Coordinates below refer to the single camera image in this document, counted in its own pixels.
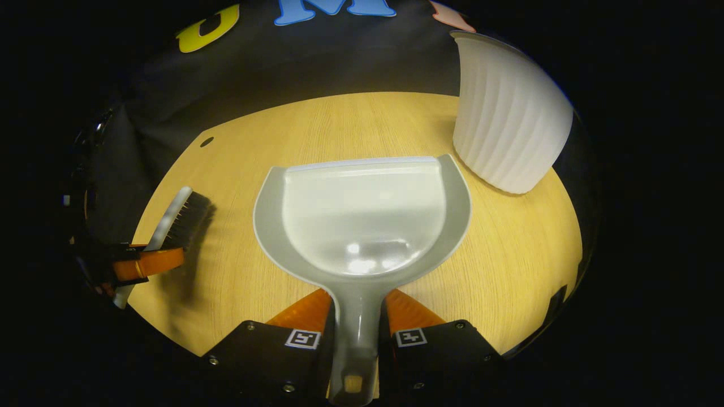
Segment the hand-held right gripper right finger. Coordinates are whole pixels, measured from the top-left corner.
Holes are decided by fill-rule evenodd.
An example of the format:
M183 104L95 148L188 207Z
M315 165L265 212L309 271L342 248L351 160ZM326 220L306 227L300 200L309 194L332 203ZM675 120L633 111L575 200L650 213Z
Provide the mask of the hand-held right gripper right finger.
M471 322L450 322L393 289L378 335L378 404L485 405L505 361Z

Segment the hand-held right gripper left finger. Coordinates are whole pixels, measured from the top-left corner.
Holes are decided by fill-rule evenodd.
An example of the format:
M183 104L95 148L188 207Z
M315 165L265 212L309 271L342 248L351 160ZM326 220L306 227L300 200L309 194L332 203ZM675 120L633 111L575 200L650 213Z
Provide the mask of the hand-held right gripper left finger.
M241 322L202 365L234 405L327 406L333 338L333 300L317 289L267 322Z

